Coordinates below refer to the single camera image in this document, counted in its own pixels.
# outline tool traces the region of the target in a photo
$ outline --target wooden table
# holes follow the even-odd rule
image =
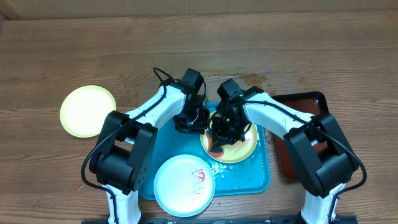
[[[211,100],[228,77],[272,95],[322,91],[369,173],[337,212],[360,223],[398,222],[398,11],[6,21],[0,36],[0,223],[106,218],[105,193],[80,167],[96,138],[63,130],[62,101],[84,85],[107,88],[119,111],[148,100],[152,67],[206,76]],[[261,194],[215,197],[196,218],[296,214],[304,189],[280,174]],[[88,174],[95,181],[93,174]],[[350,184],[362,174],[355,172]],[[141,200],[145,217],[167,217]]]

